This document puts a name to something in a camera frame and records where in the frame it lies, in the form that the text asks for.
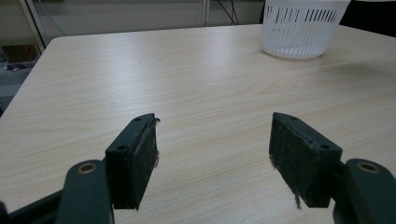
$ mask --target wall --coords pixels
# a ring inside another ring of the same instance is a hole
[[[33,0],[42,32],[50,41],[62,32]],[[202,27],[203,0],[41,0],[66,35],[89,35],[160,29]],[[231,13],[230,1],[221,1]],[[262,0],[235,1],[240,24],[258,23]],[[209,26],[228,25],[231,20],[217,1],[211,1]]]
[[[0,0],[0,46],[34,44],[19,0]]]

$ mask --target wooden table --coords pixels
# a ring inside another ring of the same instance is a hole
[[[154,112],[159,167],[118,223],[332,223],[297,210],[268,159],[272,114],[296,116],[396,175],[396,40],[339,27],[324,55],[261,52],[260,25],[53,40],[0,118],[9,212],[63,187],[67,170]]]

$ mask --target plastic basket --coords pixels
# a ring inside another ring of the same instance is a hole
[[[318,57],[329,46],[349,0],[266,0],[262,50],[288,59]]]

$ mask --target wood grain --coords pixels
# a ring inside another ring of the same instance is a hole
[[[0,118],[0,200],[14,211],[102,159],[154,112],[160,163],[139,211],[117,223],[332,223],[297,210],[268,159],[274,111],[396,174],[396,41],[339,27],[324,55],[261,52],[260,25],[54,39]]]

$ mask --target white plastic container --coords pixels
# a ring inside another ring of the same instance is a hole
[[[318,57],[329,46],[350,0],[266,0],[262,50],[287,59]]]

